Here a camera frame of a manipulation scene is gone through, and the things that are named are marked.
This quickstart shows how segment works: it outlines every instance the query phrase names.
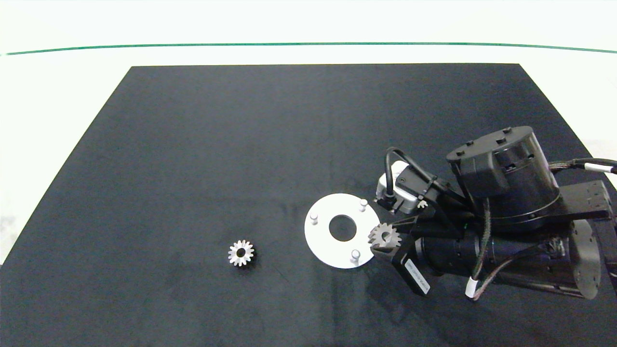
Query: gear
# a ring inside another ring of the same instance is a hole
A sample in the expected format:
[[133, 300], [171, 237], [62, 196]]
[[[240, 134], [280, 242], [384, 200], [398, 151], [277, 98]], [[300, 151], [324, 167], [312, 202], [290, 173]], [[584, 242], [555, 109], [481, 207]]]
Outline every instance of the gear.
[[246, 265], [253, 257], [253, 245], [246, 240], [234, 242], [233, 246], [230, 246], [230, 250], [228, 259], [230, 264], [234, 264], [234, 266]]
[[368, 236], [372, 247], [394, 248], [400, 246], [400, 235], [392, 225], [382, 223], [377, 225]]

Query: label sticker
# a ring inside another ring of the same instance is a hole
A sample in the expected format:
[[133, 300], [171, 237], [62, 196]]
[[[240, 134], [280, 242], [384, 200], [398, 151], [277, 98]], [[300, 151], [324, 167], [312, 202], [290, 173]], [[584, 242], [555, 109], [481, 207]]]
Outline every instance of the label sticker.
[[407, 261], [405, 262], [405, 268], [407, 269], [409, 274], [413, 277], [413, 280], [416, 281], [416, 283], [418, 284], [418, 287], [422, 289], [424, 294], [428, 293], [428, 291], [431, 289], [431, 286], [424, 279], [424, 276], [422, 276], [422, 274], [420, 273], [420, 271], [418, 270], [418, 268], [412, 262], [411, 259], [407, 259]]

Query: white wall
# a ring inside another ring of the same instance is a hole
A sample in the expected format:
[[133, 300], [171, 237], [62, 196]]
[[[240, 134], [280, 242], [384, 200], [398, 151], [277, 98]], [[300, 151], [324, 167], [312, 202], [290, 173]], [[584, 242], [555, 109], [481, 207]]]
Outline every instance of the white wall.
[[[0, 263], [134, 65], [519, 63], [592, 155], [617, 158], [617, 54], [487, 46], [251, 46], [7, 52], [156, 43], [467, 42], [617, 51], [617, 2], [0, 2]], [[610, 177], [614, 185], [615, 176]]]

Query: central hole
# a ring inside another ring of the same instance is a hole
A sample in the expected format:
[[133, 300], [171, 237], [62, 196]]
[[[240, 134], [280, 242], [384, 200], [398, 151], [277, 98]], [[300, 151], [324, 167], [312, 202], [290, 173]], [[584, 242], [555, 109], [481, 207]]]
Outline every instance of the central hole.
[[354, 220], [346, 215], [337, 215], [330, 221], [330, 234], [339, 241], [349, 241], [355, 236]]

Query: white circular plate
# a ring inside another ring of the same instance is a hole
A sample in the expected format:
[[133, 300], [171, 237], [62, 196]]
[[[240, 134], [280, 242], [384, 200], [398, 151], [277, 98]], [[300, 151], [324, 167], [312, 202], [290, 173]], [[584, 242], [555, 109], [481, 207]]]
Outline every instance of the white circular plate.
[[[339, 241], [330, 233], [330, 221], [338, 215], [349, 217], [355, 223], [355, 236], [349, 241]], [[351, 269], [373, 257], [368, 235], [378, 224], [379, 217], [366, 200], [350, 194], [330, 194], [308, 210], [304, 236], [319, 260], [340, 269]]]

